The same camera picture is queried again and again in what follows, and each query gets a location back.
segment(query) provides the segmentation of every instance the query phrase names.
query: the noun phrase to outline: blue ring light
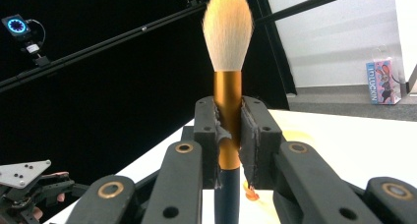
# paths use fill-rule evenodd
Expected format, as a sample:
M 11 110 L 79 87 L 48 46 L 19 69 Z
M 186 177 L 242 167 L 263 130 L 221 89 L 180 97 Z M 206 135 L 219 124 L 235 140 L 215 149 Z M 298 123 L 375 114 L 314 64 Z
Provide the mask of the blue ring light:
M 22 33 L 27 30 L 27 25 L 21 20 L 12 19 L 7 23 L 7 28 L 12 32 Z

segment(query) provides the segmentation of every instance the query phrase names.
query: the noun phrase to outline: brush bristles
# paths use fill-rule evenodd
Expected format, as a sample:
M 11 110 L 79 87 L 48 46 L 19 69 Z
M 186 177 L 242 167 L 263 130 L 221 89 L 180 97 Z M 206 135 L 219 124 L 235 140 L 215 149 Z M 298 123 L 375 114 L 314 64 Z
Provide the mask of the brush bristles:
M 241 71 L 253 32 L 248 2 L 210 0 L 203 32 L 214 70 Z

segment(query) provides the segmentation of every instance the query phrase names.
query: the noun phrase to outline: makeup brush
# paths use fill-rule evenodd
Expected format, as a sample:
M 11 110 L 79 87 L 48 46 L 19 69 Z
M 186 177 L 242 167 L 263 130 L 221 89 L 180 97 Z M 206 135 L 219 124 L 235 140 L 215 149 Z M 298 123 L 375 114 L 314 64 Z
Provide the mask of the makeup brush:
M 210 0 L 203 21 L 208 54 L 214 68 L 214 103 L 221 127 L 232 139 L 220 141 L 220 188 L 214 191 L 215 223 L 239 221 L 240 110 L 242 65 L 253 32 L 246 0 Z

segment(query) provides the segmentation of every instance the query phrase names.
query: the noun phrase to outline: cable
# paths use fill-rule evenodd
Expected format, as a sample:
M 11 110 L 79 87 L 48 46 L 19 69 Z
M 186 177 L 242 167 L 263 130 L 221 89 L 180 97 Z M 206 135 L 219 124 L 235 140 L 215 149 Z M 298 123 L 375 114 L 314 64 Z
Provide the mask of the cable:
M 45 43 L 45 38 L 46 38 L 46 30 L 45 30 L 45 28 L 37 20 L 26 20 L 26 22 L 27 22 L 27 24 L 30 24 L 31 22 L 35 22 L 35 23 L 37 23 L 38 25 L 40 25 L 42 27 L 42 30 L 43 30 L 43 39 L 42 39 L 42 44 L 39 46 L 39 48 L 41 48 L 43 46 L 43 44 Z

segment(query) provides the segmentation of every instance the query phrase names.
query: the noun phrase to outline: gold ferrule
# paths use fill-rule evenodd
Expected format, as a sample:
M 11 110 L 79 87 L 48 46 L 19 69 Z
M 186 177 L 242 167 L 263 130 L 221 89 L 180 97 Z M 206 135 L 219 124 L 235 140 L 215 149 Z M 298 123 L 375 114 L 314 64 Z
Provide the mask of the gold ferrule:
M 219 111 L 221 127 L 232 139 L 220 141 L 218 164 L 223 170 L 240 167 L 240 110 L 242 106 L 242 73 L 214 72 L 214 103 Z

